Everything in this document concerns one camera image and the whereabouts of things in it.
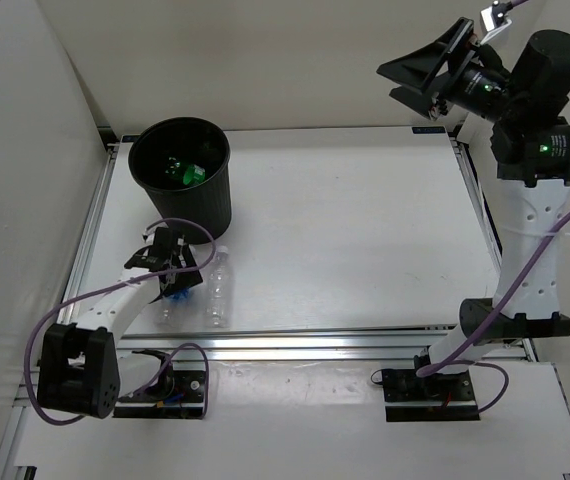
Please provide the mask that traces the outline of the clear water bottle blue label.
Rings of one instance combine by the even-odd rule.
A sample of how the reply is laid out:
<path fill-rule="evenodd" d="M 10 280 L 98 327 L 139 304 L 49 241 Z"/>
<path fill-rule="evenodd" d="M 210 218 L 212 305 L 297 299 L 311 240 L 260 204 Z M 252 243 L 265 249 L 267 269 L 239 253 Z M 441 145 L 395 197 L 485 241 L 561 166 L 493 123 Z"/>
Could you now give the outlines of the clear water bottle blue label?
<path fill-rule="evenodd" d="M 155 323 L 163 328 L 176 328 L 190 316 L 190 289 L 183 289 L 169 296 L 159 298 L 155 302 Z"/>

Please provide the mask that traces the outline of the green plastic soda bottle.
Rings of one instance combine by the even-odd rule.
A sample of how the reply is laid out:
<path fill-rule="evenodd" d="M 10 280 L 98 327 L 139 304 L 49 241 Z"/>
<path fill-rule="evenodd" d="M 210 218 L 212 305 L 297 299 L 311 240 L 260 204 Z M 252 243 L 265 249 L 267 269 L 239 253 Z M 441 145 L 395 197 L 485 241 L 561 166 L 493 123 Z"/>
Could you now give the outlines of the green plastic soda bottle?
<path fill-rule="evenodd" d="M 204 167 L 174 156 L 168 157 L 163 172 L 167 183 L 174 189 L 197 186 L 207 178 Z"/>

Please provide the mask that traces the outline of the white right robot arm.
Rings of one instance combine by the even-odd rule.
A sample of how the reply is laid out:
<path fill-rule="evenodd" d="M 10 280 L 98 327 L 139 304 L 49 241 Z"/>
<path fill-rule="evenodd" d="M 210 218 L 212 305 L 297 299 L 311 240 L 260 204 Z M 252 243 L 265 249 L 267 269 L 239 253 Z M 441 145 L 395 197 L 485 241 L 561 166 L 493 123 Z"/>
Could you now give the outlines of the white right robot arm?
<path fill-rule="evenodd" d="M 414 387 L 435 400 L 491 348 L 524 338 L 570 336 L 557 293 L 558 233 L 570 194 L 570 34 L 540 30 L 516 65 L 462 18 L 429 45 L 381 64 L 391 97 L 429 118 L 455 105 L 490 122 L 490 148 L 507 213 L 500 228 L 499 283 L 490 298 L 467 299 L 459 323 L 416 362 Z"/>

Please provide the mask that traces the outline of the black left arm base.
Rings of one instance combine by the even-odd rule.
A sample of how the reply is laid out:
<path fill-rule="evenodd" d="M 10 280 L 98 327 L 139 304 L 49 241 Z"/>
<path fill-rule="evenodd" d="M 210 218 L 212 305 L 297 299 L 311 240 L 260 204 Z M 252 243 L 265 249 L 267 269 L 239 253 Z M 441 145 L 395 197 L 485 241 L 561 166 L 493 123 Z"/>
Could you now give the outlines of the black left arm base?
<path fill-rule="evenodd" d="M 173 370 L 142 392 L 120 397 L 118 419 L 196 420 L 204 417 L 205 372 Z"/>

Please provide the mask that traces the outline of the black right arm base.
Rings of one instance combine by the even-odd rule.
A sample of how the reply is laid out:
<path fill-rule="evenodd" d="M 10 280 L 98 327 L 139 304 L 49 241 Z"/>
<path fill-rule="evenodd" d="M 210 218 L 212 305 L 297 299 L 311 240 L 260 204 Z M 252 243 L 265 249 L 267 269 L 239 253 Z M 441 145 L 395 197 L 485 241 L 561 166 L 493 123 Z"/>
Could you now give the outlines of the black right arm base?
<path fill-rule="evenodd" d="M 388 423 L 480 419 L 468 372 L 418 378 L 413 369 L 380 369 L 370 376 L 370 381 L 383 389 Z"/>

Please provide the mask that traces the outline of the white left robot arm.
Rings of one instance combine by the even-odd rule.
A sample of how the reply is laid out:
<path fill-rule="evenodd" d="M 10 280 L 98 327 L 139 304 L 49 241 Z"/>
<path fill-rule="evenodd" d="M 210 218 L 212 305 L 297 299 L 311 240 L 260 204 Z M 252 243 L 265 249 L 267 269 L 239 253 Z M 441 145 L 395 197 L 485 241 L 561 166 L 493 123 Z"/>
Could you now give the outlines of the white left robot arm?
<path fill-rule="evenodd" d="M 42 339 L 40 371 L 31 399 L 41 410 L 105 418 L 118 401 L 162 401 L 176 391 L 162 352 L 125 357 L 117 344 L 148 305 L 203 282 L 185 235 L 158 227 L 125 263 L 119 287 L 69 324 L 54 323 Z"/>

